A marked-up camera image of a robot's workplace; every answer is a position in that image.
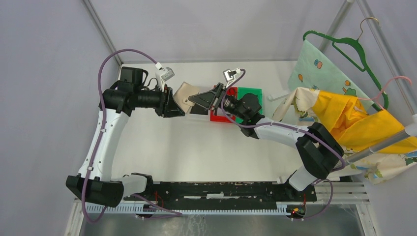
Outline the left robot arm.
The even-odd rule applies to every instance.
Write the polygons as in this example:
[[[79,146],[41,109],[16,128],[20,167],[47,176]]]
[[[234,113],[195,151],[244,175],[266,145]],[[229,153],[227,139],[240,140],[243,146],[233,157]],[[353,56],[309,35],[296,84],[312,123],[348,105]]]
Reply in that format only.
[[[137,108],[154,109],[163,118],[183,117],[185,112],[174,101],[172,88],[166,81],[174,76],[169,67],[158,66],[157,85],[146,88],[148,72],[123,66],[120,79],[101,93],[99,117],[94,138],[86,159],[74,176],[68,176],[66,187],[80,200],[116,207],[124,197],[136,193],[142,200],[154,196],[149,175],[129,174],[112,178],[112,165],[122,131]]]

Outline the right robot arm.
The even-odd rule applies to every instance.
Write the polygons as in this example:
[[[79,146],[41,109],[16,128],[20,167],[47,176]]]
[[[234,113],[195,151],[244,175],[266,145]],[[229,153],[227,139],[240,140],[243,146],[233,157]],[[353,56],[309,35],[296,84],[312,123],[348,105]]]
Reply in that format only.
[[[209,91],[190,95],[188,100],[206,110],[220,108],[225,116],[238,117],[242,120],[238,127],[247,137],[275,141],[296,149],[302,166],[288,177],[284,187],[284,195],[291,201],[298,200],[307,186],[326,179],[343,160],[342,147],[321,123],[299,126],[273,121],[260,113],[262,106],[252,93],[236,99],[219,83]]]

